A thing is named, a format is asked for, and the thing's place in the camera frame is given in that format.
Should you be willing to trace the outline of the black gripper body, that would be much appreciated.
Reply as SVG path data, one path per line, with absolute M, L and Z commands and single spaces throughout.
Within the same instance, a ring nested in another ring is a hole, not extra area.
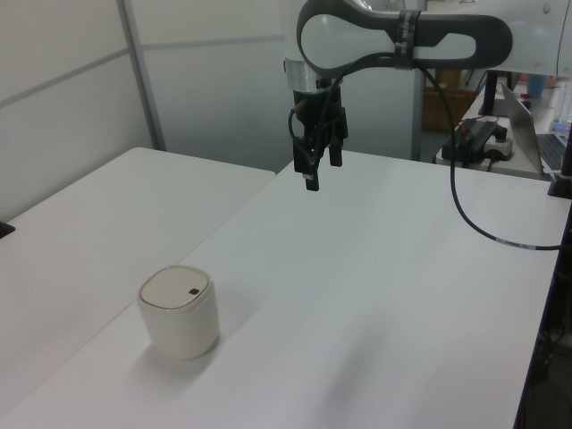
M 294 108 L 291 115 L 296 115 L 297 120 L 303 124 L 305 136 L 315 137 L 317 125 L 326 105 L 324 133 L 327 136 L 333 135 L 336 139 L 348 137 L 348 125 L 345 108 L 341 103 L 340 88 L 315 94 L 294 91 L 293 99 Z

